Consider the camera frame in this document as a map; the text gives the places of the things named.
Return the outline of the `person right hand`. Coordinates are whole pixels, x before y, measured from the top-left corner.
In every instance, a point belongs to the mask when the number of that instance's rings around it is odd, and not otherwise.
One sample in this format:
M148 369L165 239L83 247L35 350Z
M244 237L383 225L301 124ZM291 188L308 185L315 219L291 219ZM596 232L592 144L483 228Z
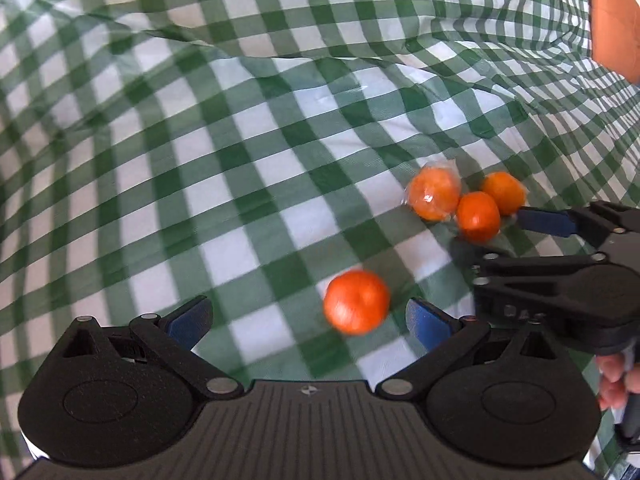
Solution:
M640 389L640 368L638 363L626 369L625 357L619 354L597 356L596 364L600 372L598 400L602 411L624 408L632 394Z

